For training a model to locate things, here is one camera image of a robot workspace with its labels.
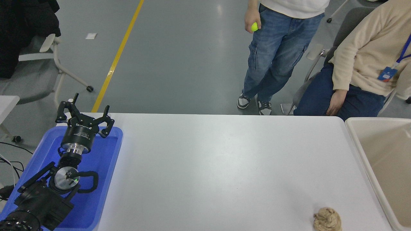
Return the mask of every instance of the chair armrest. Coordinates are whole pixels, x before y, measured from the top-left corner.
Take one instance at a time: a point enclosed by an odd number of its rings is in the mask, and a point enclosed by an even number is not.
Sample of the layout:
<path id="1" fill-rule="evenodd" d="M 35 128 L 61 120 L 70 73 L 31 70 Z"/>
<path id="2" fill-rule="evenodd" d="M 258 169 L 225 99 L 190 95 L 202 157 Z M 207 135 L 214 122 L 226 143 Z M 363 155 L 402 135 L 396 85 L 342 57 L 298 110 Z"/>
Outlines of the chair armrest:
<path id="1" fill-rule="evenodd" d="M 315 60 L 317 56 L 322 55 L 321 51 L 323 49 L 324 45 L 322 44 L 316 44 L 314 47 L 307 53 L 306 58 L 309 60 Z"/>
<path id="2" fill-rule="evenodd" d="M 324 50 L 324 52 L 321 54 L 321 57 L 327 57 L 329 52 L 330 52 L 330 49 Z"/>
<path id="3" fill-rule="evenodd" d="M 60 44 L 62 41 L 61 41 L 61 38 L 60 38 L 60 37 L 55 37 L 55 38 L 54 38 L 54 42 L 55 42 L 56 44 Z"/>
<path id="4" fill-rule="evenodd" d="M 40 48 L 40 52 L 46 52 L 50 49 L 51 45 L 53 44 L 55 39 L 55 34 L 50 34 L 46 37 L 45 41 L 43 42 L 42 47 Z"/>

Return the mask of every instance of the office chair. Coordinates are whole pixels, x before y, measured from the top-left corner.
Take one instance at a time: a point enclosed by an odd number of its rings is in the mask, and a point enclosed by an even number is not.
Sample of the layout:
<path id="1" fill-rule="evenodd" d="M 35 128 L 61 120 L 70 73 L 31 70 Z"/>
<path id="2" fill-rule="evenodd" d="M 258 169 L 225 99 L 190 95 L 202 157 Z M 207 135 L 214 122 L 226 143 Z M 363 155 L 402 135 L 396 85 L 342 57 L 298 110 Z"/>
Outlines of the office chair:
<path id="1" fill-rule="evenodd" d="M 300 103 L 301 97 L 304 94 L 305 90 L 307 89 L 308 85 L 312 82 L 315 76 L 318 74 L 314 74 L 311 78 L 311 73 L 314 67 L 316 66 L 317 62 L 321 57 L 325 57 L 324 65 L 328 64 L 328 61 L 334 56 L 334 52 L 337 47 L 342 43 L 342 41 L 347 37 L 351 31 L 369 14 L 373 11 L 374 8 L 370 7 L 357 7 L 351 9 L 348 14 L 345 16 L 344 21 L 342 22 L 341 27 L 338 30 L 337 36 L 334 39 L 334 43 L 330 49 L 324 50 L 323 45 L 317 44 L 314 46 L 310 52 L 307 54 L 307 58 L 310 60 L 314 60 L 313 65 L 310 67 L 307 75 L 304 79 L 304 84 L 297 90 L 293 97 L 293 103 L 291 108 L 286 113 L 286 115 L 290 115 L 291 111 L 293 110 L 294 106 L 298 107 Z M 384 107 L 381 109 L 380 113 L 385 110 L 388 104 L 391 102 L 395 95 L 396 91 L 393 90 L 390 95 L 386 98 Z"/>
<path id="2" fill-rule="evenodd" d="M 30 45 L 20 51 L 19 62 L 12 77 L 0 78 L 0 94 L 19 96 L 17 105 L 43 99 L 54 91 L 59 74 L 60 81 L 54 96 L 56 108 L 59 105 L 58 96 L 66 75 L 86 86 L 88 92 L 92 92 L 94 90 L 92 86 L 60 64 L 58 58 L 60 42 L 60 38 L 55 34 L 46 38 L 34 36 Z M 4 127 L 2 130 L 13 138 L 13 142 L 21 140 L 20 138 L 16 140 L 16 136 L 12 136 Z"/>
<path id="3" fill-rule="evenodd" d="M 341 6 L 334 11 L 334 13 L 329 17 L 329 19 L 327 19 L 327 23 L 331 23 L 332 18 L 334 17 L 334 15 L 336 15 L 341 8 L 343 8 L 343 6 L 345 4 L 347 4 L 350 0 L 345 0 Z M 362 7 L 372 7 L 372 8 L 376 8 L 377 6 L 383 4 L 384 2 L 386 2 L 387 0 L 356 0 Z"/>

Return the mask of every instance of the id badge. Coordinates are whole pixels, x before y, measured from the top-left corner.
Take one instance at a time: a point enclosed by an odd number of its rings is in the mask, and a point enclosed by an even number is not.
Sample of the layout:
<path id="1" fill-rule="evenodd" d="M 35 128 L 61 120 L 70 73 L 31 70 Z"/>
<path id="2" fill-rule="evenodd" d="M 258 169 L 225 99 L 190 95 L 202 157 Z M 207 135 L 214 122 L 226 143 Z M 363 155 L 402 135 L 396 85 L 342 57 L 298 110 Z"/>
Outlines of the id badge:
<path id="1" fill-rule="evenodd" d="M 378 80 L 388 82 L 397 73 L 397 71 L 397 69 L 386 67 L 380 76 L 378 76 Z"/>

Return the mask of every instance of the sleeve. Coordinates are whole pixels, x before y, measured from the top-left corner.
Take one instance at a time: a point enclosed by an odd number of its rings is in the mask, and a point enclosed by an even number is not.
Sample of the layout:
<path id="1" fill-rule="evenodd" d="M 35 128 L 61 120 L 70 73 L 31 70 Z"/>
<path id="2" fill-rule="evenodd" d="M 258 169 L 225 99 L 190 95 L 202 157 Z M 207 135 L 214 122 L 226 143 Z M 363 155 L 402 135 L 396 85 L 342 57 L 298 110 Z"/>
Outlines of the sleeve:
<path id="1" fill-rule="evenodd" d="M 388 22 L 390 17 L 390 4 L 377 7 L 366 16 L 355 29 L 344 39 L 334 53 L 330 62 L 334 64 L 332 81 L 333 90 L 348 90 L 354 69 L 354 61 L 357 52 L 372 40 Z"/>
<path id="2" fill-rule="evenodd" d="M 48 2 L 39 3 L 38 0 L 20 0 L 23 7 L 24 17 L 28 27 L 35 34 L 48 36 L 56 34 L 61 36 L 59 21 Z"/>
<path id="3" fill-rule="evenodd" d="M 400 99 L 411 96 L 411 62 L 402 70 L 397 80 L 397 95 Z"/>

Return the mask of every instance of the sneaker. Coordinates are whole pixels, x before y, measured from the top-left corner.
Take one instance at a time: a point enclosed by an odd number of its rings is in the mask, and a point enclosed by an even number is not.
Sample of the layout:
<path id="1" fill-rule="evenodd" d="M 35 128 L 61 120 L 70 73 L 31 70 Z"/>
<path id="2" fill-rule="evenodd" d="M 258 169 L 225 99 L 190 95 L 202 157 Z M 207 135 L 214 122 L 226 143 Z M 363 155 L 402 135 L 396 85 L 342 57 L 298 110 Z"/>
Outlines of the sneaker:
<path id="1" fill-rule="evenodd" d="M 258 111 L 262 116 L 269 116 L 271 114 L 271 103 L 258 101 Z"/>
<path id="2" fill-rule="evenodd" d="M 245 97 L 241 92 L 241 95 L 237 101 L 237 107 L 240 109 L 245 109 L 248 107 L 248 104 L 250 104 L 250 98 Z"/>

